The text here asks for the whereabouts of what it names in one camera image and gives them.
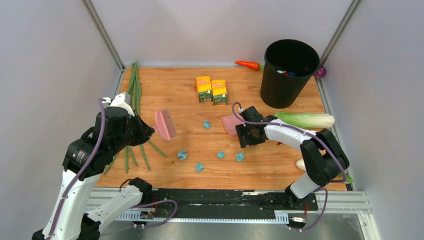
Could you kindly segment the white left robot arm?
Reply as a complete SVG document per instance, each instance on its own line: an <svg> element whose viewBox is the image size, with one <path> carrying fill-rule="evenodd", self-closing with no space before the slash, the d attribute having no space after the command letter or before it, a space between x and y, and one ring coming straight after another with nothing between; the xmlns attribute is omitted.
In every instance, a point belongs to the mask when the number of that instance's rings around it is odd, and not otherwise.
<svg viewBox="0 0 424 240"><path fill-rule="evenodd" d="M123 212L152 203L152 185L136 177L106 203L86 210L96 183L114 156L125 147L145 143L154 133L131 109L130 100L126 92L99 100L95 125L66 150L53 213L47 225L32 235L34 240L97 240Z"/></svg>

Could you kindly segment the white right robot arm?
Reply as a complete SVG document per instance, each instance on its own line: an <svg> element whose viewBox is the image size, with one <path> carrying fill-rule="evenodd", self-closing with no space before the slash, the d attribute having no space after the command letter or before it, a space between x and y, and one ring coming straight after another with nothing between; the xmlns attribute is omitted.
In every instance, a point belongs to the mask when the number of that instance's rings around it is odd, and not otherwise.
<svg viewBox="0 0 424 240"><path fill-rule="evenodd" d="M241 148L276 141L301 153L305 173L285 189L289 208L299 209L305 197L336 182L339 175L343 182L346 180L350 162L330 130L307 130L273 115L264 117L254 106L232 112L242 122L235 127Z"/></svg>

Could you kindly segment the pink hand brush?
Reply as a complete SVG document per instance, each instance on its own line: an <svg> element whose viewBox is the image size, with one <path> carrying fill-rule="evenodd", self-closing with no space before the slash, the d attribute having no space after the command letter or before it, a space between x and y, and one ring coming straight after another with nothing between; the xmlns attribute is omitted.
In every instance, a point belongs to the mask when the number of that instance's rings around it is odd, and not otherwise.
<svg viewBox="0 0 424 240"><path fill-rule="evenodd" d="M170 141L177 136L177 129L170 112L167 109L158 110L154 116L155 126L153 129L165 141Z"/></svg>

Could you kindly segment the pink plastic dustpan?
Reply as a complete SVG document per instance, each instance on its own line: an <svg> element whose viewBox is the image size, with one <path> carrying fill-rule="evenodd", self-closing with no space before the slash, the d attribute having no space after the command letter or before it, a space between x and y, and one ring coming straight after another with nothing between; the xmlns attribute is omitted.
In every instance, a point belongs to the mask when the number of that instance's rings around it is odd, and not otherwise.
<svg viewBox="0 0 424 240"><path fill-rule="evenodd" d="M236 131L236 126L242 125L244 123L233 114L222 116L221 120L226 132L232 137L236 137L238 135Z"/></svg>

